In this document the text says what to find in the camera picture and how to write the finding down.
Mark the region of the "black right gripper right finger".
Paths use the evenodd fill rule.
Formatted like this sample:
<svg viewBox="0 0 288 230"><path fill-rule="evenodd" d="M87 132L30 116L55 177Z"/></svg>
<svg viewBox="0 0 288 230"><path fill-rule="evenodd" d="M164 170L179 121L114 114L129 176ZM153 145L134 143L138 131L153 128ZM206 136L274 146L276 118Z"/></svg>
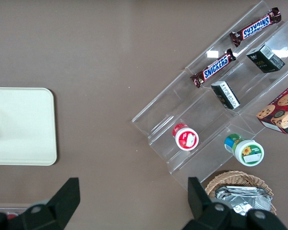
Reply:
<svg viewBox="0 0 288 230"><path fill-rule="evenodd" d="M219 202L212 202L198 178L188 178L188 202L193 219L185 230L285 230L282 221L269 211L253 209L246 216Z"/></svg>

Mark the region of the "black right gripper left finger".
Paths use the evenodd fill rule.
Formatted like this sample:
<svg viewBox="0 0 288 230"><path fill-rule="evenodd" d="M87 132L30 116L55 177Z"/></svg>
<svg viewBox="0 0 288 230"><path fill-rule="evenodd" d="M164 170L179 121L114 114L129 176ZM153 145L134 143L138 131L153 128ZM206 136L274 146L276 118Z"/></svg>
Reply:
<svg viewBox="0 0 288 230"><path fill-rule="evenodd" d="M0 230L63 230L80 204L79 178L69 178L46 203L8 219L0 212Z"/></svg>

